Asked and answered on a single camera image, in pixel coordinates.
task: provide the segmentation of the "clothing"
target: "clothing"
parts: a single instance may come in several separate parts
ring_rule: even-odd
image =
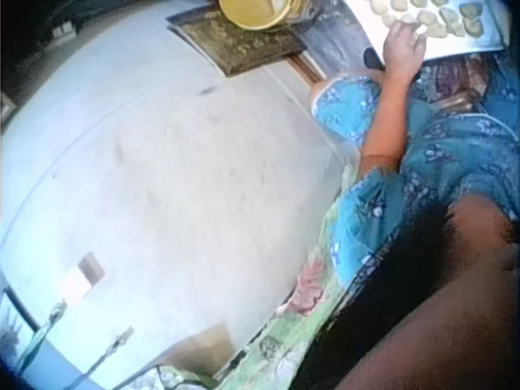
[[[500,89],[501,83],[495,80],[492,86]],[[511,85],[508,102],[516,106],[518,88]],[[341,77],[316,98],[313,115],[361,147],[379,94],[380,87],[366,77]],[[504,106],[496,102],[501,96],[487,96],[489,114],[504,114]],[[409,99],[408,139],[399,172],[376,168],[338,201],[330,255],[342,284],[350,284],[374,256],[383,257],[381,249],[392,242],[401,222],[430,202],[449,204],[477,193],[493,200],[511,221],[518,220],[518,117],[510,112],[503,117],[515,130],[489,114],[449,114]]]

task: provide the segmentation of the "concrete floor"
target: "concrete floor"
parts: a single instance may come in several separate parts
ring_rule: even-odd
[[[93,375],[104,388],[179,345],[179,364],[222,365],[289,293],[340,185],[340,146],[286,63],[225,79],[167,31],[193,4],[92,22],[2,137],[0,267],[21,302],[44,323],[92,252],[105,277],[50,343],[86,371],[135,329]]]

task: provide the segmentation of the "white tray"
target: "white tray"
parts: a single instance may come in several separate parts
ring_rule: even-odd
[[[370,43],[372,44],[372,46],[374,46],[375,52],[377,53],[381,61],[384,62],[383,43],[388,35],[388,28],[383,24],[381,16],[375,15],[372,12],[369,0],[343,1],[347,3],[352,12],[356,15],[356,18],[365,30],[365,33],[368,36],[368,39],[370,40]],[[449,0],[449,3],[445,7],[452,8],[453,10],[457,11],[457,13],[459,13],[459,5],[461,5],[464,2],[477,1],[478,0]],[[448,37],[445,39],[428,38],[425,60],[437,59],[440,57],[447,57],[449,55],[455,54],[503,50],[505,48],[505,42],[502,38],[502,33],[509,32],[502,32],[497,27],[496,16],[491,11],[491,8],[488,5],[487,1],[480,0],[480,2],[483,3],[483,13],[480,19],[482,20],[484,26],[484,34],[478,39],[475,39],[470,36],[460,38],[455,37],[452,34],[449,34]],[[390,7],[390,0],[388,0],[389,13],[394,14],[398,19],[400,19],[404,14],[410,14],[413,17],[417,17],[417,14],[420,10],[426,9],[437,14],[439,17],[439,21],[442,22],[442,19],[439,16],[439,8],[430,0],[428,1],[427,8],[416,8],[412,5],[410,0],[408,1],[408,3],[409,6],[407,12],[397,12]],[[422,26],[418,30],[419,33],[422,33],[424,31],[426,31],[425,26]]]

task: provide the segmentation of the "food item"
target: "food item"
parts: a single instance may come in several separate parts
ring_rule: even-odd
[[[392,0],[390,4],[392,5],[394,11],[408,11],[408,0]]]
[[[433,12],[422,10],[419,11],[417,19],[422,24],[429,26],[437,21],[437,15]]]
[[[448,34],[453,34],[456,37],[463,38],[466,36],[466,30],[461,22],[455,22],[446,25],[446,31]]]
[[[412,4],[414,4],[417,8],[426,8],[428,5],[428,0],[409,0]]]
[[[387,0],[370,0],[370,8],[376,15],[382,15],[388,11]]]
[[[390,27],[392,27],[392,24],[397,20],[397,17],[385,12],[384,14],[381,15],[381,19],[383,19],[384,25],[387,26],[388,28],[390,28]]]
[[[448,4],[448,0],[431,0],[436,6],[442,7]]]
[[[435,22],[428,26],[426,35],[432,38],[446,38],[448,31],[446,31],[446,27],[442,23]]]
[[[439,9],[440,17],[446,24],[453,24],[458,22],[458,13],[449,8],[443,7]]]
[[[469,20],[462,18],[462,23],[464,23],[464,28],[468,35],[471,35],[473,38],[480,38],[484,34],[484,26],[479,19]]]
[[[459,11],[461,12],[462,16],[469,20],[477,19],[482,15],[482,4],[479,2],[461,4]]]
[[[415,19],[412,15],[410,14],[404,14],[402,17],[401,17],[401,20],[405,23],[417,23],[417,19]]]

